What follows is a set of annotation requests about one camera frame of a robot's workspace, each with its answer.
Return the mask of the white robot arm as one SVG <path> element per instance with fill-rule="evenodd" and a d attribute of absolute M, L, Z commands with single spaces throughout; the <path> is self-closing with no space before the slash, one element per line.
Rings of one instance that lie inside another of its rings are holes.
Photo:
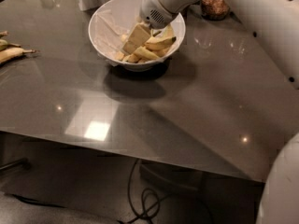
<path fill-rule="evenodd" d="M 200 0 L 142 0 L 139 17 L 155 29 Z M 299 86 L 298 0 L 224 0 L 278 69 Z M 256 224 L 299 224 L 299 134 L 278 153 L 267 177 Z"/>

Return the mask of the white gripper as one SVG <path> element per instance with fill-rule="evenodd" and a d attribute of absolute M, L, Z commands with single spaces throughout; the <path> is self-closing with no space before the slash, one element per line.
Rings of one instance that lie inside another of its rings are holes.
<path fill-rule="evenodd" d="M 142 0 L 139 17 L 151 28 L 163 29 L 187 6 L 200 0 Z M 121 50 L 132 54 L 150 38 L 150 28 L 138 23 L 128 36 Z"/>

